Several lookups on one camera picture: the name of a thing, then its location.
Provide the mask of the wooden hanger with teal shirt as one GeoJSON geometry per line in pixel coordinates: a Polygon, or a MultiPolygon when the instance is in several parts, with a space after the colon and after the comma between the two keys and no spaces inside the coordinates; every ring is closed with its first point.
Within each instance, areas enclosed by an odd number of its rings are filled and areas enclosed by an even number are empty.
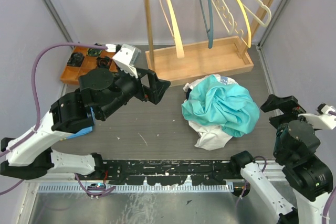
{"type": "Polygon", "coordinates": [[[162,4],[162,0],[159,0],[160,7],[161,7],[161,10],[162,10],[163,16],[165,18],[165,21],[167,23],[167,26],[169,28],[169,31],[171,33],[171,36],[172,36],[172,38],[174,40],[174,43],[175,43],[176,56],[177,56],[178,59],[182,59],[182,58],[185,57],[185,54],[184,54],[183,43],[182,43],[178,23],[177,23],[177,20],[176,20],[174,8],[173,8],[171,0],[165,0],[165,1],[166,1],[168,10],[169,10],[169,16],[170,16],[171,21],[169,21],[169,19],[167,17],[167,14],[166,14],[165,9],[164,9],[163,4],[162,4]]]}

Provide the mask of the teal t shirt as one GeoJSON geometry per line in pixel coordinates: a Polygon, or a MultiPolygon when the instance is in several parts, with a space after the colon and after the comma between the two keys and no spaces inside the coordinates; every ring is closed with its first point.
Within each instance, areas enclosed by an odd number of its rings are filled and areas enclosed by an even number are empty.
{"type": "Polygon", "coordinates": [[[259,107],[249,91],[238,84],[213,83],[208,87],[199,84],[181,107],[187,121],[203,126],[220,125],[233,137],[251,133],[260,117],[259,107]]]}

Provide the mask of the white t shirt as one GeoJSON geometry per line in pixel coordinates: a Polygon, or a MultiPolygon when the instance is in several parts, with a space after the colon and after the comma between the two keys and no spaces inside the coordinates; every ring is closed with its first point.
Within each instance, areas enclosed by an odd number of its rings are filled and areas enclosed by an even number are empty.
{"type": "Polygon", "coordinates": [[[233,138],[225,133],[220,125],[203,126],[196,122],[189,121],[189,126],[198,134],[198,140],[195,147],[207,151],[213,151],[224,148],[233,138]]]}

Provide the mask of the cream plastic hanger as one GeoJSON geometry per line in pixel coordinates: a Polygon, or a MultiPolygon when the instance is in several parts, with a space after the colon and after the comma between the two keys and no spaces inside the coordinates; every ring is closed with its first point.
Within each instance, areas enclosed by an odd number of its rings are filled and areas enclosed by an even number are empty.
{"type": "Polygon", "coordinates": [[[255,0],[259,7],[261,7],[262,10],[264,10],[267,14],[267,19],[265,22],[263,22],[263,18],[259,18],[254,12],[252,12],[245,4],[243,4],[245,10],[247,10],[253,17],[253,19],[255,21],[257,21],[258,24],[260,24],[261,26],[263,27],[267,27],[269,25],[269,23],[271,22],[271,18],[272,18],[272,13],[271,13],[271,10],[269,9],[269,7],[267,5],[265,5],[263,3],[263,1],[261,0],[255,0]]]}

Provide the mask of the grey blue plastic hanger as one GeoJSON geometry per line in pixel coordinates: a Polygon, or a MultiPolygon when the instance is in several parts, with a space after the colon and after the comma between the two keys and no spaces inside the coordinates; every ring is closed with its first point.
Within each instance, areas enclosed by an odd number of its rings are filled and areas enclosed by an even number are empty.
{"type": "Polygon", "coordinates": [[[199,0],[199,4],[201,7],[203,22],[204,22],[204,26],[206,30],[207,39],[208,39],[208,49],[211,49],[213,47],[213,41],[214,41],[214,23],[213,23],[212,2],[211,0],[207,0],[208,16],[206,16],[206,13],[204,11],[203,1],[199,0]]]}

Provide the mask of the navy t shirt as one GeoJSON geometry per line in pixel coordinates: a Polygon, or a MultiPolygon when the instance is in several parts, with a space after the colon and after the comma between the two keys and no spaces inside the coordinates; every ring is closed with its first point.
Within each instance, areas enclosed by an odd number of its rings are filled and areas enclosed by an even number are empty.
{"type": "Polygon", "coordinates": [[[185,94],[185,100],[188,100],[189,97],[190,97],[190,92],[186,92],[186,94],[185,94]]]}

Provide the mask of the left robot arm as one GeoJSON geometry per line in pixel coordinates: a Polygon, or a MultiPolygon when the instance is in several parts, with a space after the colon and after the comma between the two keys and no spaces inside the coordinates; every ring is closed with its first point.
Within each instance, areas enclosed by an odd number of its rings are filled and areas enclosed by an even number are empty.
{"type": "Polygon", "coordinates": [[[40,124],[18,138],[5,137],[1,150],[6,155],[1,175],[31,180],[48,173],[78,174],[101,179],[106,171],[102,156],[66,154],[51,147],[81,130],[105,121],[133,97],[158,104],[171,85],[150,69],[136,69],[136,76],[123,71],[97,68],[79,77],[79,88],[59,98],[40,124]]]}

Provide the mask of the wooden clothes rack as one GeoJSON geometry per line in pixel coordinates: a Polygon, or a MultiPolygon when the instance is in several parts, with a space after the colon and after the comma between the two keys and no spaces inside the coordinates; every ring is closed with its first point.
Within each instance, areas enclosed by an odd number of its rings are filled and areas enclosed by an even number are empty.
{"type": "Polygon", "coordinates": [[[272,19],[270,6],[274,0],[235,0],[244,18],[246,30],[238,30],[232,12],[224,0],[206,0],[209,17],[203,19],[207,41],[183,44],[171,0],[166,0],[170,16],[166,20],[175,45],[154,49],[150,0],[144,0],[149,50],[149,69],[172,86],[209,74],[228,76],[252,71],[254,64],[247,52],[260,26],[272,19]]]}

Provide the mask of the rolled dark sock middle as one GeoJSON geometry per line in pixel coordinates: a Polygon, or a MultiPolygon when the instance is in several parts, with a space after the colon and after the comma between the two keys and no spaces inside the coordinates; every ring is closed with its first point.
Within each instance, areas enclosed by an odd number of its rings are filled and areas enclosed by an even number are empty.
{"type": "Polygon", "coordinates": [[[96,68],[110,69],[112,65],[112,59],[108,56],[96,58],[96,68]]]}

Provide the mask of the rolled dark sock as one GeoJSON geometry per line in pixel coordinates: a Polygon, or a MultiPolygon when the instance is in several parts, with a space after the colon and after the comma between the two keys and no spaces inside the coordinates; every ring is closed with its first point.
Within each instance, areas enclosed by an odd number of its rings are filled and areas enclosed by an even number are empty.
{"type": "Polygon", "coordinates": [[[96,68],[110,69],[112,65],[112,59],[108,56],[96,58],[96,68]]]}
{"type": "Polygon", "coordinates": [[[88,57],[97,58],[97,57],[100,57],[101,53],[102,53],[102,49],[89,48],[87,50],[87,56],[88,57]]]}
{"type": "Polygon", "coordinates": [[[67,61],[67,66],[80,67],[84,60],[84,55],[81,52],[73,52],[67,61]]]}

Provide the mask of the rolled dark sock top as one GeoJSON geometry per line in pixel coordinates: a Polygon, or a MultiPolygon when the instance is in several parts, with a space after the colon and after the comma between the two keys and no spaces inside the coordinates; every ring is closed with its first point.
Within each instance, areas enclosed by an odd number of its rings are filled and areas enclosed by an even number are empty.
{"type": "Polygon", "coordinates": [[[102,53],[102,49],[89,48],[87,50],[87,56],[88,57],[97,58],[97,57],[100,57],[101,53],[102,53]]]}

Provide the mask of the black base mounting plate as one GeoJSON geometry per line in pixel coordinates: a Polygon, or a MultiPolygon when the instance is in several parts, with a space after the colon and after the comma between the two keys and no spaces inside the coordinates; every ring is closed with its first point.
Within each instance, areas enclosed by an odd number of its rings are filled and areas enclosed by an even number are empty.
{"type": "Polygon", "coordinates": [[[191,179],[193,186],[225,185],[228,180],[242,179],[221,160],[108,160],[90,175],[79,175],[81,180],[103,180],[109,185],[162,186],[182,185],[191,179]]]}

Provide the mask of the blue folded cloth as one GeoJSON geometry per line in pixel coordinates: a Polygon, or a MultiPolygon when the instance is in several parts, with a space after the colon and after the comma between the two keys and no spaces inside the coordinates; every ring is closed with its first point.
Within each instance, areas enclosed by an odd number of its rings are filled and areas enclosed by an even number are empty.
{"type": "Polygon", "coordinates": [[[93,127],[95,125],[95,117],[94,117],[94,111],[93,111],[93,109],[90,108],[90,110],[91,110],[91,118],[92,118],[92,121],[93,121],[92,126],[84,128],[84,129],[81,129],[79,132],[77,132],[75,134],[72,134],[71,136],[67,137],[67,139],[72,139],[72,138],[80,137],[80,136],[89,134],[89,133],[91,133],[93,131],[93,127]]]}

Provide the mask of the rolled dark sock left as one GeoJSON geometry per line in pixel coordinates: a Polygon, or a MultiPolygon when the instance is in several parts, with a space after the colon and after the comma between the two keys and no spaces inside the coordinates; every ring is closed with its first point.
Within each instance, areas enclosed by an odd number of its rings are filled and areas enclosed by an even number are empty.
{"type": "Polygon", "coordinates": [[[67,61],[67,66],[80,67],[84,60],[84,55],[81,52],[73,52],[67,61]]]}

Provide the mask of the wooden compartment tray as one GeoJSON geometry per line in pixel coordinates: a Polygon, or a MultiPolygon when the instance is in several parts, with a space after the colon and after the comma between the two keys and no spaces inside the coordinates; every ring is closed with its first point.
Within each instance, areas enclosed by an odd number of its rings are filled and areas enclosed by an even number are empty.
{"type": "MultiPolygon", "coordinates": [[[[84,60],[82,62],[82,65],[80,67],[70,67],[70,66],[65,66],[61,76],[60,76],[60,81],[63,82],[64,84],[72,84],[72,85],[78,85],[78,78],[82,75],[87,74],[89,71],[92,69],[96,69],[96,58],[94,57],[88,57],[87,56],[87,50],[88,47],[79,47],[76,46],[73,52],[81,52],[84,55],[84,60]]],[[[105,50],[102,50],[102,53],[100,57],[108,56],[112,59],[112,57],[115,55],[115,52],[107,52],[105,50]]],[[[117,67],[116,64],[112,61],[112,65],[109,69],[111,72],[117,72],[117,67]]]]}

